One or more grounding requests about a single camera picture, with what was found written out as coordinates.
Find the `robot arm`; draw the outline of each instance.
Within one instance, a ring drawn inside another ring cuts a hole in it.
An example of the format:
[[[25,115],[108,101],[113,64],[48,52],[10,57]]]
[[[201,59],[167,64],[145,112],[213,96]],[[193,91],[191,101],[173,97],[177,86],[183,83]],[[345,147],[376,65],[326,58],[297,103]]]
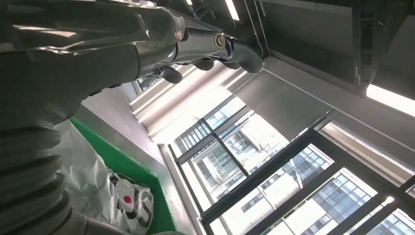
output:
[[[54,125],[107,87],[146,76],[179,82],[169,65],[213,60],[258,72],[246,45],[186,28],[162,7],[109,0],[0,3],[0,234],[125,234],[72,211]]]

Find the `fluorescent light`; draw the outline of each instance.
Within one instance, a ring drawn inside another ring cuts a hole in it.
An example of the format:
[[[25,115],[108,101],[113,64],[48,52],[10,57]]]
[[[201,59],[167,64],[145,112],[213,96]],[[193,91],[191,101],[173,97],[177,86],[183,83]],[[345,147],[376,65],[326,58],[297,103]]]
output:
[[[366,96],[415,117],[415,100],[369,85]]]
[[[226,5],[228,5],[229,12],[234,20],[239,20],[238,13],[236,12],[235,5],[233,5],[232,0],[225,0]]]

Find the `window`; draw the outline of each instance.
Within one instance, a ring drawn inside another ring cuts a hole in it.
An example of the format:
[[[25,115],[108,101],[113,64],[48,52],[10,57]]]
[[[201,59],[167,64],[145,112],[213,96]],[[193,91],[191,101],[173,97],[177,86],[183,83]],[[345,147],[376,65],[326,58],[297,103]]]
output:
[[[209,128],[202,121],[199,121],[175,139],[170,146],[176,157],[180,157],[209,134]]]
[[[245,106],[241,99],[234,97],[229,103],[219,109],[216,113],[206,118],[206,122],[212,129],[220,126],[238,110]]]
[[[252,174],[289,141],[257,114],[241,119],[244,121],[239,120],[238,125],[219,136],[246,171]]]
[[[236,182],[238,182],[240,179],[244,177],[243,173],[237,174],[233,179],[229,180],[229,182],[226,183],[226,187],[231,188]]]
[[[182,133],[170,149],[178,153],[176,164],[207,234],[350,234],[369,231],[376,223],[370,234],[412,234],[411,218],[398,212],[365,223],[390,203],[380,201],[386,197],[400,200],[385,210],[397,209],[400,203],[415,206],[415,199],[402,193],[415,195],[408,182],[414,182],[411,169],[404,169],[400,185],[391,183],[374,170],[376,165],[368,166],[355,152],[325,137],[332,123],[323,128],[320,124],[290,144],[231,96]],[[177,151],[175,144],[183,150]],[[360,221],[348,224],[347,218]]]
[[[350,186],[354,190],[345,193],[340,187]],[[326,234],[349,217],[377,192],[347,169],[341,169],[331,180],[308,197],[294,212],[284,217],[284,226],[294,234]]]
[[[229,192],[228,190],[225,190],[225,191],[223,191],[221,194],[219,194],[216,198],[219,200],[219,199],[221,199],[223,196],[225,196],[228,192]]]
[[[241,210],[245,213],[247,210],[249,210],[251,207],[253,207],[259,200],[261,200],[264,197],[262,193],[258,193],[251,201],[249,201],[247,204],[241,207]]]
[[[297,169],[298,166],[294,164],[294,159],[296,159],[296,162],[301,163],[306,160],[297,161],[299,156],[300,158],[305,159],[313,153],[316,154],[315,159],[320,157],[327,165],[321,164],[319,168],[316,168],[310,164],[309,167]],[[234,235],[245,234],[263,218],[275,211],[302,187],[307,185],[313,178],[323,172],[323,165],[326,167],[331,164],[333,164],[332,159],[318,150],[315,146],[309,145],[283,167],[268,177],[268,179],[262,182],[257,188],[248,193],[247,196],[223,213],[223,220]],[[298,174],[289,174],[290,172],[298,172]]]
[[[202,208],[222,198],[244,174],[218,141],[212,141],[182,165]]]
[[[415,221],[400,209],[395,210],[368,235],[415,235]]]

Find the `black window frame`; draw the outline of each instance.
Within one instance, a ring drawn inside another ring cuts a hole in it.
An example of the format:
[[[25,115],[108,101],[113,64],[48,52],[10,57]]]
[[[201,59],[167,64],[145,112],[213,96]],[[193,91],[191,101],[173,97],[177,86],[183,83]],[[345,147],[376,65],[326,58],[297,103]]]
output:
[[[221,103],[218,107],[212,110],[205,117],[211,116],[217,110],[225,106],[230,100],[234,98],[234,95],[231,95],[227,100]],[[188,151],[183,153],[179,158],[176,158],[174,152],[172,152],[175,162],[178,166],[179,171],[181,172],[185,184],[189,189],[189,192],[195,201],[196,207],[200,213],[201,223],[208,235],[213,235],[213,231],[210,227],[210,224],[222,216],[228,209],[234,206],[242,198],[244,198],[248,193],[250,193],[255,188],[264,185],[266,180],[271,177],[275,172],[289,162],[292,158],[298,155],[302,150],[307,148],[310,144],[314,145],[321,152],[330,157],[334,163],[332,163],[328,168],[323,172],[320,172],[316,177],[314,177],[310,182],[308,182],[303,188],[297,191],[291,198],[282,203],[276,210],[271,212],[268,216],[262,219],[257,225],[251,228],[246,235],[259,235],[264,231],[269,230],[269,227],[275,224],[280,219],[284,218],[289,212],[294,208],[298,207],[300,203],[303,203],[305,199],[312,197],[318,189],[323,188],[324,185],[332,178],[342,168],[346,168],[356,177],[364,181],[366,184],[371,186],[377,194],[369,199],[366,203],[360,206],[355,212],[350,216],[346,217],[340,224],[338,224],[334,229],[332,229],[328,234],[337,235],[344,234],[349,231],[355,224],[360,222],[365,216],[370,214],[376,207],[381,205],[388,196],[392,196],[394,201],[384,206],[380,211],[370,217],[366,222],[361,224],[357,229],[352,232],[352,235],[365,234],[376,225],[382,222],[386,217],[388,217],[395,209],[399,208],[405,212],[412,219],[415,218],[415,199],[412,198],[408,192],[412,190],[415,185],[415,176],[410,178],[407,182],[402,184],[400,187],[396,186],[392,182],[388,181],[380,174],[378,174],[372,168],[363,164],[360,160],[352,156],[351,154],[344,151],[337,144],[333,143],[331,140],[327,139],[325,136],[321,135],[318,130],[321,129],[325,124],[328,123],[327,116],[330,112],[325,114],[323,117],[318,119],[313,125],[311,125],[307,131],[305,131],[300,136],[292,140],[287,146],[281,149],[274,156],[271,156],[269,161],[265,162],[263,165],[258,166],[258,168],[250,172],[240,164],[236,157],[231,153],[231,151],[226,147],[222,142],[222,139],[219,138],[219,135],[231,127],[236,121],[242,118],[245,114],[250,111],[250,108],[244,106],[238,112],[229,117],[225,122],[219,125],[214,130],[206,123],[205,119],[201,119],[201,122],[206,125],[210,133],[205,136],[199,143],[195,144]],[[235,189],[228,192],[226,195],[221,196],[221,198],[210,206],[207,210],[203,210],[196,198],[191,185],[189,184],[186,175],[183,173],[181,165],[187,162],[195,153],[198,148],[203,148],[210,141],[217,140],[220,145],[226,150],[232,160],[235,161],[239,169],[243,172],[246,178],[236,187]]]

